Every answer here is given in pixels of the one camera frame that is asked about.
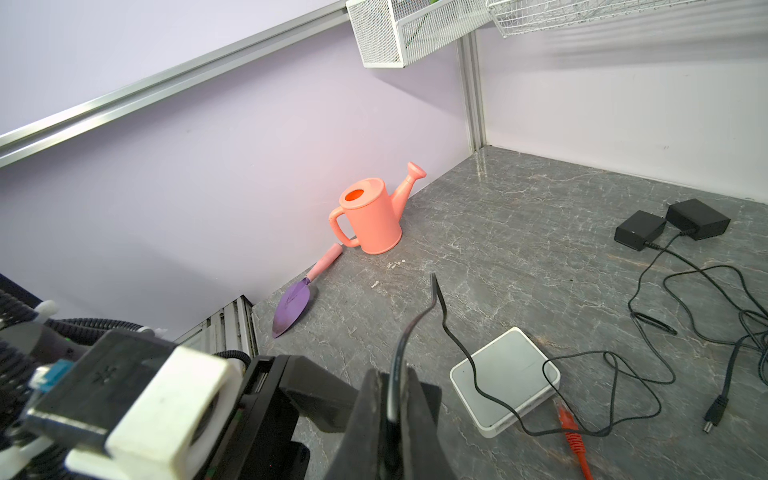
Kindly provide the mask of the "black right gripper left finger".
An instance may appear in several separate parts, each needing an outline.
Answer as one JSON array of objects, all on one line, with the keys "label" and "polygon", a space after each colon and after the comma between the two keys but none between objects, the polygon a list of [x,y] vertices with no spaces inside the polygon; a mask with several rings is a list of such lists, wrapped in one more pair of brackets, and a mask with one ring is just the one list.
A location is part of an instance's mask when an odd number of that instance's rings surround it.
[{"label": "black right gripper left finger", "polygon": [[325,479],[385,479],[388,375],[369,370]]}]

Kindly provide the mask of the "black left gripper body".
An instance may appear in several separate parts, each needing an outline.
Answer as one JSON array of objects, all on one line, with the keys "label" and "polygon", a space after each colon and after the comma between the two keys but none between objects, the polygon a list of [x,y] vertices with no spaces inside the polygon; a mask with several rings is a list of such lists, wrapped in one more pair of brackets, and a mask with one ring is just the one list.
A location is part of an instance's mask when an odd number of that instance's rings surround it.
[{"label": "black left gripper body", "polygon": [[299,411],[280,384],[290,358],[259,356],[246,370],[229,421],[197,479],[303,479],[308,447],[293,440]]}]

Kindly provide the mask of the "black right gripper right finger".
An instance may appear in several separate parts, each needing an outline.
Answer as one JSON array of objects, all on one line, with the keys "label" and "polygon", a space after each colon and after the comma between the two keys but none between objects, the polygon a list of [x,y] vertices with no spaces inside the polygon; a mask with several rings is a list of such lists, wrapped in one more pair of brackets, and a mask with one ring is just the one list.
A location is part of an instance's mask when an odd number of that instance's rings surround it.
[{"label": "black right gripper right finger", "polygon": [[413,368],[401,396],[401,456],[404,479],[455,479],[438,439],[440,387],[421,382]]}]

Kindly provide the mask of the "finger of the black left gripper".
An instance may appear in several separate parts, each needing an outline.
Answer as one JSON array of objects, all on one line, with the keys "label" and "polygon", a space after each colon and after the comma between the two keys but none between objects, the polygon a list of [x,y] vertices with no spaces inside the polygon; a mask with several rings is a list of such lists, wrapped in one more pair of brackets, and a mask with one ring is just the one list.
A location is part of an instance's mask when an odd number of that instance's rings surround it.
[{"label": "finger of the black left gripper", "polygon": [[281,391],[301,416],[325,433],[343,433],[358,390],[304,356],[289,356]]}]

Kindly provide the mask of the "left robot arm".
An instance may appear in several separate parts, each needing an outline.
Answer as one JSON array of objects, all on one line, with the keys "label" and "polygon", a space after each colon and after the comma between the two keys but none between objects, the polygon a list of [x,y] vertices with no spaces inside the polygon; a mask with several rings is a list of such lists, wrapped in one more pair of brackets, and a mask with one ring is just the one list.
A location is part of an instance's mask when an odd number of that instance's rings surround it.
[{"label": "left robot arm", "polygon": [[356,390],[302,356],[204,353],[1,296],[5,479],[300,479],[300,417],[346,428]]}]

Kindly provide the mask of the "purple garden trowel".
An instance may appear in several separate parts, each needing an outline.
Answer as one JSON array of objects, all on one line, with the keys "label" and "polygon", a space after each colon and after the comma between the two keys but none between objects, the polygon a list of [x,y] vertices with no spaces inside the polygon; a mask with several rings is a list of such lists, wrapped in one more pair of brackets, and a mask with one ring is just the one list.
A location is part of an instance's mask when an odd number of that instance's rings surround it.
[{"label": "purple garden trowel", "polygon": [[342,254],[342,246],[333,244],[323,257],[309,270],[300,281],[291,285],[282,295],[273,316],[272,335],[283,335],[301,317],[310,298],[310,283],[327,270]]}]

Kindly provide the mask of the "pink watering can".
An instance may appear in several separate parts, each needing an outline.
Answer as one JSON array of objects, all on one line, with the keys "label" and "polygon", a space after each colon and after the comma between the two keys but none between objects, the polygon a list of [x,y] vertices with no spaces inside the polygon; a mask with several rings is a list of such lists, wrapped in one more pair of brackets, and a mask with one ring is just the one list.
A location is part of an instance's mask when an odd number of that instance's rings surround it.
[{"label": "pink watering can", "polygon": [[427,176],[413,162],[397,189],[389,194],[380,178],[366,178],[349,186],[339,198],[339,206],[329,215],[329,224],[343,245],[360,247],[369,255],[393,249],[401,240],[400,220],[417,180]]}]

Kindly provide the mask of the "black power adapter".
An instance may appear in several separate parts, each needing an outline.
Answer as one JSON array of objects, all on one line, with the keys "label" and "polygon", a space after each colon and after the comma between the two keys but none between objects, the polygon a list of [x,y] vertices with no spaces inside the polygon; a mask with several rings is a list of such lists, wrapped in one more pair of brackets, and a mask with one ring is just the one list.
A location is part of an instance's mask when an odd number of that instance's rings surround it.
[{"label": "black power adapter", "polygon": [[665,226],[664,218],[638,210],[615,229],[614,240],[632,250],[642,251],[663,233]]},{"label": "black power adapter", "polygon": [[730,218],[698,199],[677,202],[668,207],[666,220],[694,240],[724,234]]}]

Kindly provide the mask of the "aluminium frame rail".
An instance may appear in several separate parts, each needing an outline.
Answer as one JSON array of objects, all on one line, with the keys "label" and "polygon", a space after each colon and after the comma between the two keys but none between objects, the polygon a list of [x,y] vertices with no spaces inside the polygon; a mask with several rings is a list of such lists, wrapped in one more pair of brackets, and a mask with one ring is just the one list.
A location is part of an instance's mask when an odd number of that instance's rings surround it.
[{"label": "aluminium frame rail", "polygon": [[128,86],[11,130],[1,135],[1,166],[8,167],[349,22],[346,3],[334,1]]}]

